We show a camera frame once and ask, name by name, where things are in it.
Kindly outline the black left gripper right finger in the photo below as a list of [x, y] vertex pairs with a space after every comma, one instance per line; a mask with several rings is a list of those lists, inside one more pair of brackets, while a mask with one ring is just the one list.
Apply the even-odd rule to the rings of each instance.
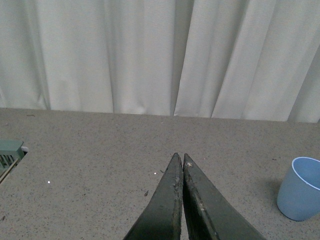
[[188, 155], [183, 159], [183, 207], [190, 240], [264, 240]]

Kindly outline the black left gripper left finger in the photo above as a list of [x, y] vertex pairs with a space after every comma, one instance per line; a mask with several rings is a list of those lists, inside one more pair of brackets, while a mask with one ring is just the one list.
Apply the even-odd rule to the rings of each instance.
[[174, 153], [148, 205], [125, 240], [179, 240], [183, 207], [183, 167]]

